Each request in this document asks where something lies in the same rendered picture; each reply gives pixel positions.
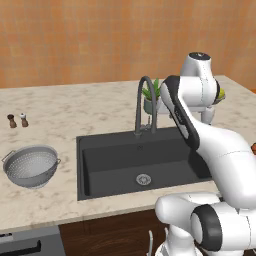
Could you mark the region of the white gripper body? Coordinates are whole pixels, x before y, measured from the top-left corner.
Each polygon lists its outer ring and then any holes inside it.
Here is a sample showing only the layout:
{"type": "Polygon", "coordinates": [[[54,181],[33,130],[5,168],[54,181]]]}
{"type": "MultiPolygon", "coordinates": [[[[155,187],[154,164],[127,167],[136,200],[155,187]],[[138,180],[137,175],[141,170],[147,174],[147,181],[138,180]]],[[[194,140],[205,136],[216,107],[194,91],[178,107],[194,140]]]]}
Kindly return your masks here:
{"type": "Polygon", "coordinates": [[[211,125],[215,115],[215,108],[213,106],[205,107],[201,111],[201,122],[211,125]]]}

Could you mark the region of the dark grey arched faucet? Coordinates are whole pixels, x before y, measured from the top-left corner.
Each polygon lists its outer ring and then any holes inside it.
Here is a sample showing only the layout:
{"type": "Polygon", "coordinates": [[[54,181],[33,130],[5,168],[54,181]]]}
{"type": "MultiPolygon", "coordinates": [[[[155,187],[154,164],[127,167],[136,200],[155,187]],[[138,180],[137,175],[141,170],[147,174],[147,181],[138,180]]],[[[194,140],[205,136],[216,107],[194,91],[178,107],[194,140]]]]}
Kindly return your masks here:
{"type": "Polygon", "coordinates": [[[147,82],[149,85],[149,89],[151,92],[151,97],[152,97],[152,123],[151,123],[151,133],[154,134],[156,133],[157,130],[157,110],[156,110],[156,95],[153,87],[153,83],[151,82],[151,79],[148,76],[143,76],[138,85],[138,91],[137,91],[137,105],[136,105],[136,119],[135,119],[135,137],[140,138],[141,136],[141,98],[142,98],[142,88],[144,82],[147,82]]]}

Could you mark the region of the dark grey sink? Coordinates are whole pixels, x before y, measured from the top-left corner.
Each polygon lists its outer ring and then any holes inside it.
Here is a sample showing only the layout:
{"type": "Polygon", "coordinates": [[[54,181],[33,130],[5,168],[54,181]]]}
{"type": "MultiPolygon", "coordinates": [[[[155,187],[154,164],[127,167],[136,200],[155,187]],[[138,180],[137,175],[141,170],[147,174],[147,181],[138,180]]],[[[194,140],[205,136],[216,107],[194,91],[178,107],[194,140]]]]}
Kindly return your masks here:
{"type": "Polygon", "coordinates": [[[79,136],[77,199],[87,200],[210,181],[210,171],[178,129],[79,136]]]}

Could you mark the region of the grey metal colander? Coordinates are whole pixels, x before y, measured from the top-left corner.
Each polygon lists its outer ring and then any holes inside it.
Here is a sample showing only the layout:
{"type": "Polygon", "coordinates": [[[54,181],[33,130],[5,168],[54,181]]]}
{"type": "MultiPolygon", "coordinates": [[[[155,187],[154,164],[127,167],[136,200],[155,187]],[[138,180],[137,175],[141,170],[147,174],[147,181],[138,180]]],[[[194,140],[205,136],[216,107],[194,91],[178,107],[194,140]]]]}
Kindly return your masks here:
{"type": "Polygon", "coordinates": [[[28,189],[38,189],[50,181],[61,160],[54,148],[31,145],[12,150],[2,162],[3,171],[12,183],[28,189]]]}

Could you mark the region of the bowl with yellow-green fruit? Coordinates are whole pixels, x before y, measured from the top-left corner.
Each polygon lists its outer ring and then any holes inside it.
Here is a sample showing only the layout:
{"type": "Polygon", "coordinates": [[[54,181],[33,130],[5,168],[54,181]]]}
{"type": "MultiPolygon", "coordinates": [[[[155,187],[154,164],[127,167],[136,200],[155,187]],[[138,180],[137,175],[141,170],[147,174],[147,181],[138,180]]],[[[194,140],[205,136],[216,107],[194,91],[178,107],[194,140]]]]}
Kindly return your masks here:
{"type": "Polygon", "coordinates": [[[214,101],[213,105],[218,104],[219,102],[221,102],[225,98],[226,98],[225,91],[224,91],[223,88],[220,88],[219,95],[218,95],[217,99],[214,101]]]}

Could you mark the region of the green potted plant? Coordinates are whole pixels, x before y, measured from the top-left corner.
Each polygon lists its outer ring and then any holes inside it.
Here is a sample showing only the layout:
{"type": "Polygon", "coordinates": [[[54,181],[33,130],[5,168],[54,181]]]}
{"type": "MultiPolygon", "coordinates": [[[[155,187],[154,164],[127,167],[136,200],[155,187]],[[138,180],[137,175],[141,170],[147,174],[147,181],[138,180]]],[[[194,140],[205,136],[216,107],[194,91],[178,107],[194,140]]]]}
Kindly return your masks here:
{"type": "MultiPolygon", "coordinates": [[[[159,79],[156,78],[153,82],[154,92],[156,98],[160,97],[159,79]]],[[[146,87],[142,89],[142,94],[144,95],[144,111],[151,115],[152,114],[152,95],[150,88],[146,87]]]]}

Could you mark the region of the dark wood cupboard door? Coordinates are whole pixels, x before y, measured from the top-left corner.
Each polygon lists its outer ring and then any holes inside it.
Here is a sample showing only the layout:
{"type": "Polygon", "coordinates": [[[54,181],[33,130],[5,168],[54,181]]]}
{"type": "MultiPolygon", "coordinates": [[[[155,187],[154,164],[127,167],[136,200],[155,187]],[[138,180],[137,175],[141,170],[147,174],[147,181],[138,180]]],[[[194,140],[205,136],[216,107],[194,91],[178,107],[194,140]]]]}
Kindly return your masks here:
{"type": "Polygon", "coordinates": [[[66,256],[146,256],[149,231],[153,251],[165,239],[165,224],[154,210],[62,224],[60,234],[66,256]]]}

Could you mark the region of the brown pepper shaker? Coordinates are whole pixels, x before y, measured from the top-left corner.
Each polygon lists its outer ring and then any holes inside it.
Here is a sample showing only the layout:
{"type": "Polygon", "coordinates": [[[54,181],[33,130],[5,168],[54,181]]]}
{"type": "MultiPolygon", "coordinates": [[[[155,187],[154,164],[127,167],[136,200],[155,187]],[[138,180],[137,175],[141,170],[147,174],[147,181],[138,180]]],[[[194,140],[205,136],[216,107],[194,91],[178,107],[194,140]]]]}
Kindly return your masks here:
{"type": "Polygon", "coordinates": [[[8,118],[8,120],[10,121],[10,127],[11,127],[11,128],[16,128],[16,127],[17,127],[17,124],[16,124],[16,122],[15,122],[15,120],[14,120],[14,115],[13,115],[13,114],[8,114],[8,115],[7,115],[7,118],[8,118]]]}

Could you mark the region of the grey dishwasher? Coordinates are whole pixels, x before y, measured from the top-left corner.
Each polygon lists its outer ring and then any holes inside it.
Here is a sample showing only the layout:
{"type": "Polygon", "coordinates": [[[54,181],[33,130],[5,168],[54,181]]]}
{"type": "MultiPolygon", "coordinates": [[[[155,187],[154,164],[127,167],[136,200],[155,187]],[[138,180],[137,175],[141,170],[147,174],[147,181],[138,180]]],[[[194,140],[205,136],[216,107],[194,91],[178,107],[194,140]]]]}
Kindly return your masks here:
{"type": "Polygon", "coordinates": [[[0,256],[66,256],[58,226],[0,234],[0,256]]]}

